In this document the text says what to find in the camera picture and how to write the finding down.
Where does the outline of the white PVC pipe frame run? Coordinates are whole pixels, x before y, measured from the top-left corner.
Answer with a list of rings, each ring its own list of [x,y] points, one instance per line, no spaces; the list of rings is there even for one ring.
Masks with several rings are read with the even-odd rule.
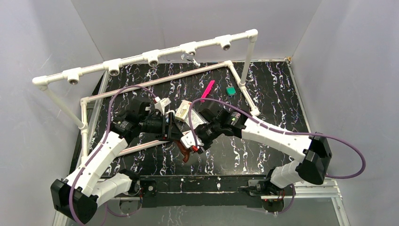
[[[77,67],[69,70],[65,70],[61,73],[56,73],[47,76],[39,76],[32,79],[33,85],[35,85],[38,89],[46,93],[46,95],[63,111],[72,121],[77,125],[80,129],[81,138],[82,138],[82,158],[85,160],[88,158],[88,149],[89,149],[89,127],[88,127],[88,119],[87,119],[87,105],[89,102],[96,101],[98,99],[103,99],[106,97],[110,97],[114,95],[114,92],[108,92],[104,94],[95,95],[92,97],[84,97],[80,101],[81,105],[81,117],[78,118],[68,107],[67,105],[59,99],[48,87],[49,84],[67,80],[70,84],[75,85],[79,82],[80,77],[94,72],[105,71],[108,75],[116,76],[120,73],[120,68],[134,63],[147,62],[149,66],[155,67],[159,64],[159,59],[163,56],[168,56],[172,54],[188,54],[189,56],[195,56],[196,50],[199,48],[211,47],[211,46],[219,46],[223,50],[228,50],[231,47],[231,43],[237,40],[247,39],[249,41],[248,49],[246,53],[246,58],[244,61],[243,72],[241,75],[238,75],[235,70],[232,61],[224,61],[222,63],[218,63],[214,66],[206,66],[199,69],[194,69],[188,72],[180,73],[177,75],[168,76],[161,79],[156,79],[150,82],[145,82],[142,84],[143,87],[153,86],[157,84],[161,84],[167,81],[176,80],[179,78],[195,75],[198,73],[214,70],[221,67],[228,67],[233,74],[233,77],[240,89],[240,92],[243,94],[245,100],[247,101],[250,113],[252,115],[258,116],[260,114],[258,107],[254,104],[248,89],[246,88],[246,78],[249,71],[249,66],[252,59],[252,54],[254,51],[255,43],[257,41],[258,31],[256,29],[251,29],[238,34],[227,34],[215,37],[209,40],[203,41],[193,41],[181,44],[177,47],[171,47],[166,49],[155,49],[151,51],[144,52],[137,56],[131,56],[127,58],[117,58],[109,61],[105,61],[101,64],[91,65],[87,67]]]

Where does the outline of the brown water faucet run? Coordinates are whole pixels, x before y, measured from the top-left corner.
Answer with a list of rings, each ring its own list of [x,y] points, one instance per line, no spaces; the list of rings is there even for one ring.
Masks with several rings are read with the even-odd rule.
[[[180,141],[175,141],[176,145],[178,146],[181,154],[183,155],[183,162],[187,163],[190,158],[190,149],[185,148],[185,146]]]

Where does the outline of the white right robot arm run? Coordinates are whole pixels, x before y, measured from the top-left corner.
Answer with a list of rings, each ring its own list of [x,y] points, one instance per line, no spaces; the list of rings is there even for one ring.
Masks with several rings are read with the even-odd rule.
[[[278,195],[288,185],[308,182],[314,185],[324,183],[332,158],[327,139],[321,136],[290,135],[288,131],[277,132],[277,127],[244,113],[227,110],[203,109],[199,113],[205,123],[180,138],[182,152],[201,153],[209,149],[221,134],[256,141],[293,158],[293,161],[271,169],[263,180],[250,180],[247,186],[238,190],[251,196]]]

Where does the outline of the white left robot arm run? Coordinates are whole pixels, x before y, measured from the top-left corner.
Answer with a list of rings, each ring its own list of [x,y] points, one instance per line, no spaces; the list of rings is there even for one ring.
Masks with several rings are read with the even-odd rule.
[[[140,176],[123,169],[113,177],[98,180],[117,155],[141,133],[155,134],[161,141],[177,141],[183,134],[176,125],[174,111],[150,112],[149,102],[139,102],[130,111],[112,119],[102,140],[72,174],[56,179],[51,187],[55,210],[78,223],[86,224],[102,204],[119,194],[141,195]]]

